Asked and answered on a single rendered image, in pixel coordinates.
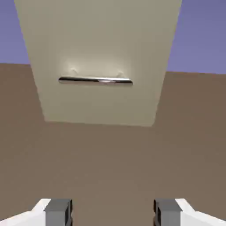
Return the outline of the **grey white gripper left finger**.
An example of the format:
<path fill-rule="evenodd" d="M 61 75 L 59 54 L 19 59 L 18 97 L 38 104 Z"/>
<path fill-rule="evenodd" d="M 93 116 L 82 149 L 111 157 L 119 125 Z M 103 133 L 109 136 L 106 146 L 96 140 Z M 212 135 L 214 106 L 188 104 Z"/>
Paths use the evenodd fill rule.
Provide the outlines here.
<path fill-rule="evenodd" d="M 0 220 L 0 226 L 73 226 L 72 199 L 40 199 L 30 210 Z"/>

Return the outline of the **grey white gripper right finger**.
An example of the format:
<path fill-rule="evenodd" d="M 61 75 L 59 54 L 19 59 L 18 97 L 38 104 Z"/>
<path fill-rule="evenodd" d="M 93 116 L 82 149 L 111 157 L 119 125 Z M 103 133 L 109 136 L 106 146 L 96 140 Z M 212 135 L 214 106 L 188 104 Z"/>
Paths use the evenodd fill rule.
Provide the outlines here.
<path fill-rule="evenodd" d="M 196 211 L 184 198 L 154 199 L 153 226 L 226 226 L 226 220 Z"/>

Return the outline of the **cream painted cabinet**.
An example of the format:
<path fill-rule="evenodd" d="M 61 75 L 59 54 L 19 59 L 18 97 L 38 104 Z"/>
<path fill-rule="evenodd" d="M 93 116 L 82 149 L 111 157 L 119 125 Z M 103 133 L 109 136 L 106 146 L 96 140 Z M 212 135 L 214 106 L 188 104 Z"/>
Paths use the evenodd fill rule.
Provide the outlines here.
<path fill-rule="evenodd" d="M 14 1 L 46 121 L 153 125 L 182 0 Z"/>

